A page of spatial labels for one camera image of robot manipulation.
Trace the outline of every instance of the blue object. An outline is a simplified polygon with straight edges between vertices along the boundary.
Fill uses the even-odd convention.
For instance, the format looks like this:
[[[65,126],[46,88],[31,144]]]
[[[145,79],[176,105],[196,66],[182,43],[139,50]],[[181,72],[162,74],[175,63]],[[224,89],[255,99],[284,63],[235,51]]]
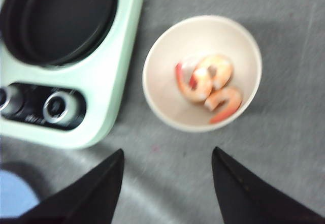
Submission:
[[[0,170],[0,217],[17,217],[37,205],[31,187],[17,175]]]

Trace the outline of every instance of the silver knob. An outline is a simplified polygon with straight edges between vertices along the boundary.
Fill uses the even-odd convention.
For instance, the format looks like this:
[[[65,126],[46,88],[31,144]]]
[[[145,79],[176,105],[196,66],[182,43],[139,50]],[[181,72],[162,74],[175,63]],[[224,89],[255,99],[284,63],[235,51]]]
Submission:
[[[64,91],[57,91],[47,98],[43,116],[48,123],[69,125],[79,114],[78,100]]]
[[[2,115],[11,116],[17,113],[23,103],[22,93],[15,85],[0,88],[0,112]]]

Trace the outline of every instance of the shrimp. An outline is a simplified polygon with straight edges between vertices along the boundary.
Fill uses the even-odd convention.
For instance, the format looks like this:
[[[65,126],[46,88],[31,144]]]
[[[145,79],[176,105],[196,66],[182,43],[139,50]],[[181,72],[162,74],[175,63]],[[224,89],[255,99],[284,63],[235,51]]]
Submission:
[[[213,111],[222,102],[226,102],[225,107],[210,119],[210,123],[220,122],[234,114],[242,103],[242,95],[235,87],[225,87],[213,92],[205,101],[204,106]]]
[[[184,82],[182,63],[176,65],[175,71],[178,87],[188,100],[202,102],[210,95],[213,85],[209,71],[206,68],[195,69],[193,71],[191,86]]]
[[[213,87],[216,90],[224,87],[233,73],[233,66],[229,58],[223,55],[209,55],[200,61],[196,68],[206,68],[209,70]]]

